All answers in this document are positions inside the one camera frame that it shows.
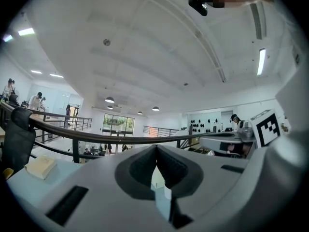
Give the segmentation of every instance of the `window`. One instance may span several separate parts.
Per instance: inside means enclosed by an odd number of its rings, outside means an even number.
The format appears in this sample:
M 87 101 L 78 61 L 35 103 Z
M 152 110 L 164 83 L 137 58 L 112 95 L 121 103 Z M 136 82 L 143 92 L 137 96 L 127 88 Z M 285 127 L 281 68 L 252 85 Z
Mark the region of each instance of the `window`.
M 122 117 L 117 115 L 105 114 L 103 129 L 109 131 L 133 132 L 134 118 Z

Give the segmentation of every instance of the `fluorescent light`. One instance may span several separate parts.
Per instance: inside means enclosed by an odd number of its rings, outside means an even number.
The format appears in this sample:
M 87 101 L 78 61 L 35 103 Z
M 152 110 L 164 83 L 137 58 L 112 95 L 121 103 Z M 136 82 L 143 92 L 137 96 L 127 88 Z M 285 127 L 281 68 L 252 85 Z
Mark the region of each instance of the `fluorescent light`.
M 63 78 L 63 76 L 62 75 L 55 75 L 55 74 L 50 74 L 51 76 L 55 76 L 55 77 L 61 77 L 61 78 Z
M 4 42 L 8 42 L 12 39 L 13 37 L 11 35 L 8 35 L 6 37 L 3 38 Z
M 261 75 L 264 67 L 265 62 L 265 56 L 266 56 L 266 49 L 260 50 L 260 62 L 259 62 L 259 69 L 257 70 L 257 75 Z
M 18 31 L 18 33 L 19 33 L 20 36 L 23 36 L 23 35 L 27 35 L 27 34 L 33 34 L 34 31 L 33 31 L 33 28 L 29 28 L 29 29 L 20 30 L 20 31 Z
M 42 72 L 39 72 L 39 71 L 31 71 L 33 73 L 36 73 L 36 74 L 42 74 Z
M 115 103 L 115 100 L 113 99 L 113 97 L 107 97 L 106 99 L 105 99 L 105 101 L 106 102 L 108 102 L 108 103 Z

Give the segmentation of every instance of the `ceiling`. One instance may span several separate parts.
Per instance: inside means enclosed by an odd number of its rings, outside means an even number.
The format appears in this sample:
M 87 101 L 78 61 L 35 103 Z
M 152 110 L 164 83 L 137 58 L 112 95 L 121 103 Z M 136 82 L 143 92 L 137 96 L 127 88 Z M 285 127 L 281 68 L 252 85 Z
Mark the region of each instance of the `ceiling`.
M 27 23 L 35 35 L 5 50 L 27 71 L 61 73 L 95 107 L 105 109 L 112 96 L 115 111 L 151 115 L 164 104 L 161 112 L 171 112 L 171 98 L 278 74 L 291 41 L 272 5 L 257 10 L 261 40 L 250 6 L 208 8 L 202 17 L 187 0 L 32 0 L 10 30 Z M 261 48 L 267 60 L 258 77 Z

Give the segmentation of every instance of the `black slot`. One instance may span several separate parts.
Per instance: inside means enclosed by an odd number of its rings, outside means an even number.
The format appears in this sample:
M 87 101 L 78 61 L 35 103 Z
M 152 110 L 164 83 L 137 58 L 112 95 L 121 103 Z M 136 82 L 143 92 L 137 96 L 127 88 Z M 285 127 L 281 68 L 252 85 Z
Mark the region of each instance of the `black slot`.
M 63 226 L 87 192 L 87 188 L 74 186 L 47 216 L 57 224 Z
M 245 170 L 244 168 L 234 167 L 234 166 L 231 166 L 231 165 L 223 165 L 221 168 L 228 170 L 228 171 L 236 172 L 236 173 L 239 173 L 239 174 L 242 174 Z

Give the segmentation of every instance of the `black chair back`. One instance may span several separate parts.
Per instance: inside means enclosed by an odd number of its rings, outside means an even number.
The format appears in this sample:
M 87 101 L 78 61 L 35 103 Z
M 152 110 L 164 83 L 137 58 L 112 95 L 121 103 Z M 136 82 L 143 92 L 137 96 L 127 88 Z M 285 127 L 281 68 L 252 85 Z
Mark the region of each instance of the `black chair back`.
M 14 173 L 29 162 L 36 136 L 35 130 L 29 126 L 31 114 L 30 110 L 15 108 L 5 130 L 2 163 L 5 168 L 13 169 Z

